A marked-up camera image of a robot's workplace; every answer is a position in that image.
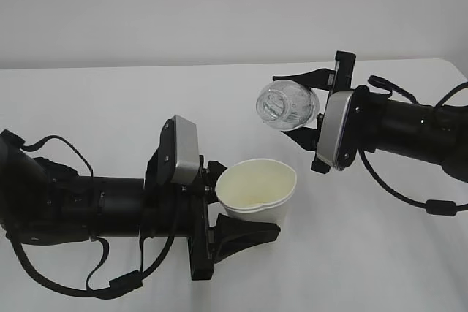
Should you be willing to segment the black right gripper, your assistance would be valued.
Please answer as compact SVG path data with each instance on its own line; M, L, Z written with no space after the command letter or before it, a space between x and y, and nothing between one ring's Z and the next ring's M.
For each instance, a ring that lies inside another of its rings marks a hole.
M310 89L328 91L325 112L317 117L317 129L300 127L283 131L305 151L315 151L311 170L327 173L342 171L358 152L360 111L366 89L351 88L356 55L337 51L335 71L321 68L289 76L273 76L273 81L290 80Z

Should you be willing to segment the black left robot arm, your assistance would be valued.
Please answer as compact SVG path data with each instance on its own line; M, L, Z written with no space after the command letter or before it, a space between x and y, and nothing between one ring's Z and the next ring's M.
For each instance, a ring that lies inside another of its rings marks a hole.
M1 225L15 247L54 246L105 237L166 239L148 267L113 281L137 284L152 274L177 237L187 240L193 280L208 280L216 263L253 246L277 239L271 220L254 222L218 215L210 224L208 206L217 202L214 187L225 168L195 157L195 173L176 179L179 136L168 121L143 178L81 176L46 158L30 157L43 141L25 144L16 134L1 133Z

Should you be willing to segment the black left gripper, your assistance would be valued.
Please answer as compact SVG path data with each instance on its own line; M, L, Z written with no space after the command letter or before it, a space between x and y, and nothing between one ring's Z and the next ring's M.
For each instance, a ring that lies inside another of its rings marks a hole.
M274 242L281 232L279 225L245 221L219 214L211 228L210 242L208 205L219 201L216 184L227 167L218 161L209 161L201 167L188 186L167 183L155 186L143 202L140 236L166 237L162 251L146 269L140 271L149 277L167 257L176 237L187 240L190 275L193 281L207 281L214 273L214 263L248 248Z

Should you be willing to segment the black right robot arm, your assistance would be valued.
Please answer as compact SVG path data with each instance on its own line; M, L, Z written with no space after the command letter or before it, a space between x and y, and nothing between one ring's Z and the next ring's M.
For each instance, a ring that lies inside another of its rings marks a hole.
M462 83L435 106L420 104L403 88L372 75L366 85L351 86L356 55L338 51L334 69L291 75L289 81L308 90L328 92L317 128L293 129L287 136L315 153L311 169L326 174L344 170L356 154L377 150L442 167L467 180L467 106L446 102L467 87Z

